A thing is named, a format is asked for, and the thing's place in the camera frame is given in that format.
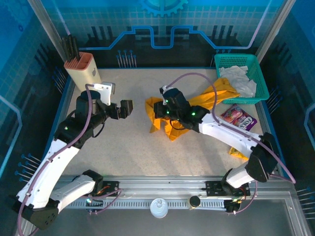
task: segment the speckled surface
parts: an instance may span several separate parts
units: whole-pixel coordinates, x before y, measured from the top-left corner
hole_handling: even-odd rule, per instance
[[[213,81],[217,78],[216,71],[210,69],[100,69],[102,81],[116,84],[112,102],[119,104],[122,99],[132,99],[133,112],[127,119],[108,119],[103,132],[85,143],[63,175],[77,175],[92,169],[102,175],[115,176],[223,176],[230,168],[242,164],[243,160],[227,153],[228,145],[215,138],[190,131],[170,142],[163,130],[149,133],[151,122],[145,111],[145,99],[159,97],[161,86],[188,72],[205,74]],[[199,95],[209,84],[201,77],[187,76],[174,86],[190,98]],[[69,113],[75,109],[79,95],[76,87]],[[229,107],[219,104],[216,114]],[[254,105],[241,107],[257,118]],[[259,122],[252,132],[262,133]]]

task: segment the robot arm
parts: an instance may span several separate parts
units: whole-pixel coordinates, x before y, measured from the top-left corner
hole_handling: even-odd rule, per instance
[[[76,143],[56,156],[41,172],[22,212],[23,218],[29,220],[41,230],[46,229],[68,204],[86,194],[95,196],[102,189],[103,177],[94,171],[88,170],[72,183],[53,191],[66,166],[79,152],[85,141],[91,137],[95,137],[94,129],[100,124],[104,125],[107,118],[126,118],[132,112],[133,106],[131,100],[122,100],[120,108],[110,102],[110,96],[114,92],[114,84],[94,84],[94,88],[98,91],[90,91],[93,107],[91,120],[86,132]],[[30,181],[17,194],[13,206],[15,211],[19,211],[30,183],[44,163],[55,152],[74,140],[82,131],[87,119],[88,110],[87,92],[84,91],[77,98],[74,117],[68,116],[66,120],[59,124],[54,135],[54,140],[41,165]]]
[[[163,95],[163,102],[154,104],[156,118],[177,120],[184,128],[217,138],[249,157],[246,163],[229,170],[223,177],[221,187],[227,195],[233,195],[236,189],[254,179],[260,182],[266,182],[269,179],[277,161],[252,138],[263,142],[277,152],[274,149],[276,145],[271,134],[265,133],[260,136],[242,130],[220,118],[215,120],[208,109],[191,106],[177,88],[164,86],[160,88],[160,93]],[[242,133],[246,133],[250,138],[246,138]]]

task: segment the candy package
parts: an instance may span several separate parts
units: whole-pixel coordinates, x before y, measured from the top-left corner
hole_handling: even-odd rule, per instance
[[[257,120],[255,118],[250,116],[236,104],[230,107],[221,116],[223,120],[247,131],[250,131],[250,129],[257,123]],[[238,158],[242,158],[244,160],[248,160],[248,157],[244,156],[242,153],[240,153],[233,147],[231,147],[229,154],[231,154],[232,156],[236,156]]]

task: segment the plastic basket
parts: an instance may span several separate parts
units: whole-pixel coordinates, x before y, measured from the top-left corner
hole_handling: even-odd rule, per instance
[[[265,79],[262,75],[257,57],[251,54],[216,54],[215,63],[218,78],[220,78],[219,68],[229,68],[231,66],[247,66],[247,76],[250,80],[254,80],[257,84],[255,97],[235,97],[226,99],[223,101],[224,104],[255,104],[261,100],[267,100],[269,98],[268,88],[266,86]]]

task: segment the white cloth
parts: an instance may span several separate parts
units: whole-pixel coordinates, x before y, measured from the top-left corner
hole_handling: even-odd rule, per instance
[[[255,97],[256,83],[249,80],[246,73],[247,66],[238,67],[236,65],[230,68],[220,68],[221,78],[227,78],[233,88],[241,95],[241,97]]]

